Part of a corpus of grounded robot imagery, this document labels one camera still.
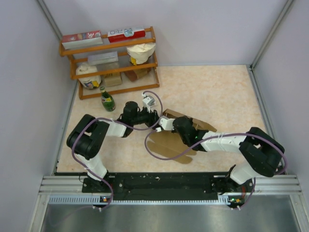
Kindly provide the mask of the brown cardboard box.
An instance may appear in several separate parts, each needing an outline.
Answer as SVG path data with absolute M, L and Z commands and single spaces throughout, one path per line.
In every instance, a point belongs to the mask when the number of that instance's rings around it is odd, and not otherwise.
M 181 116 L 187 116 L 182 113 L 173 111 L 171 109 L 166 109 L 163 112 L 163 116 L 166 116 L 168 118 L 178 118 Z M 217 129 L 213 127 L 211 124 L 201 121 L 196 118 L 193 119 L 193 127 L 195 129 L 200 130 L 209 130 L 213 132 L 217 132 Z M 149 136 L 149 139 L 147 139 L 147 147 L 148 149 L 155 154 L 156 156 L 163 157 L 163 158 L 172 158 L 189 147 L 185 145 L 179 134 L 172 133 L 171 131 L 161 131 L 158 133 L 153 133 Z M 197 154 L 197 151 L 194 151 L 190 149 L 186 154 L 182 155 L 181 157 L 174 159 L 173 161 L 181 163 L 181 164 L 189 164 L 193 159 L 190 156 L 194 156 Z

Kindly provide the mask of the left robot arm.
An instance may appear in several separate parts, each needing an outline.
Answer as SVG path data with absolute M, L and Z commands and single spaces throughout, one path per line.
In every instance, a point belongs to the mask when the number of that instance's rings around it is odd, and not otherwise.
M 108 170 L 98 155 L 105 137 L 126 138 L 135 129 L 134 126 L 144 124 L 147 128 L 154 128 L 158 120 L 159 114 L 156 110 L 147 106 L 139 108 L 136 102 L 129 101 L 116 121 L 85 114 L 69 134 L 66 144 L 71 149 L 73 159 L 82 165 L 93 179 L 94 188 L 103 192 L 110 184 L 105 177 Z

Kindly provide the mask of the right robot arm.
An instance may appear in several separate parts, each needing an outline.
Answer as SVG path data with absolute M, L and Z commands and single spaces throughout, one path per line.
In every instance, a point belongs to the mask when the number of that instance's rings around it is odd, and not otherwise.
M 247 180 L 257 176 L 273 177 L 284 153 L 284 148 L 258 127 L 247 133 L 218 133 L 200 130 L 186 116 L 172 122 L 183 143 L 196 151 L 223 151 L 242 154 L 245 161 L 235 165 L 225 179 L 230 191 L 237 191 Z

